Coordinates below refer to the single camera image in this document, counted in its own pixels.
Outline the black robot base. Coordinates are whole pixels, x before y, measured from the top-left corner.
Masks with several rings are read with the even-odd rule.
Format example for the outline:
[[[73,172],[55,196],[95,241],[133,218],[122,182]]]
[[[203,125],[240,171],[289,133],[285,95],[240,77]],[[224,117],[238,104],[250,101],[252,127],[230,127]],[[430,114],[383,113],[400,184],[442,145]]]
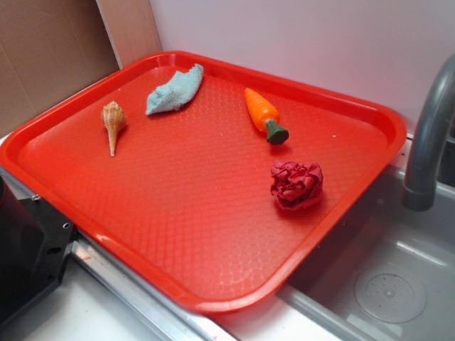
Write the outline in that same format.
[[[19,200],[1,180],[1,329],[63,280],[75,227],[39,197]]]

